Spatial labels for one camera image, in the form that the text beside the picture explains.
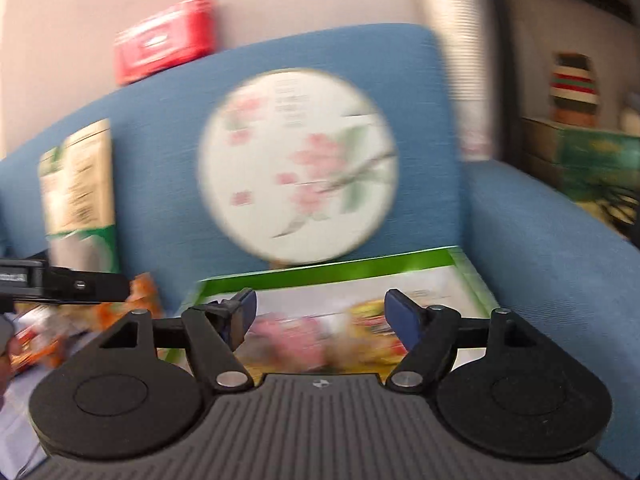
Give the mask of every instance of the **person's hand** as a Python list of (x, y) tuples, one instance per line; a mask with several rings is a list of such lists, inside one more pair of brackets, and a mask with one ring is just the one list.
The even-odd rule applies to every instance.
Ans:
[(5, 353), (0, 356), (0, 410), (2, 410), (4, 406), (4, 393), (13, 375), (9, 355), (18, 355), (20, 354), (20, 350), (22, 350), (20, 343), (18, 343), (18, 340), (14, 337), (9, 339)]

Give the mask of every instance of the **blue armchair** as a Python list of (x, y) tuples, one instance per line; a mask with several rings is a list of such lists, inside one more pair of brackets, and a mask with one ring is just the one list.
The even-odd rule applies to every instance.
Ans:
[(196, 150), (227, 92), (268, 70), (311, 67), (369, 95), (399, 151), (396, 201), (380, 229), (345, 259), (463, 246), (498, 301), (520, 313), (607, 384), (614, 415), (601, 455), (640, 472), (640, 253), (564, 197), (498, 162), (458, 160), (437, 43), (415, 25), (313, 32), (215, 54), (122, 88), (0, 162), (0, 205), (17, 256), (46, 247), (39, 156), (110, 118), (118, 245), (125, 271), (153, 273), (169, 310), (196, 280), (266, 263), (242, 252), (205, 210)]

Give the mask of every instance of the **striped vase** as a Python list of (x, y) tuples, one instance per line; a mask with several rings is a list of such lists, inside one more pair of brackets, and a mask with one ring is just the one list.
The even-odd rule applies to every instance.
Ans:
[(588, 57), (568, 52), (556, 54), (550, 93), (555, 122), (596, 126), (599, 96)]

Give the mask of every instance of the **black circular mount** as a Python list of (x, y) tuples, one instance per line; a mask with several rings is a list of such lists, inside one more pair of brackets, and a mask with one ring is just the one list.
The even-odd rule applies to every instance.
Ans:
[(132, 458), (178, 440), (199, 416), (198, 385), (181, 368), (134, 349), (90, 357), (48, 375), (31, 396), (31, 419), (49, 452)]
[(492, 454), (516, 460), (569, 459), (593, 447), (611, 411), (603, 384), (575, 365), (480, 359), (442, 380), (436, 391), (438, 410), (463, 440)]

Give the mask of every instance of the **red tin box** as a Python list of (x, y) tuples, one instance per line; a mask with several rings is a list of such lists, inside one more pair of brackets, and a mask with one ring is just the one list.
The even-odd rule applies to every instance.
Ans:
[(186, 0), (124, 30), (115, 40), (119, 85), (216, 51), (214, 0)]

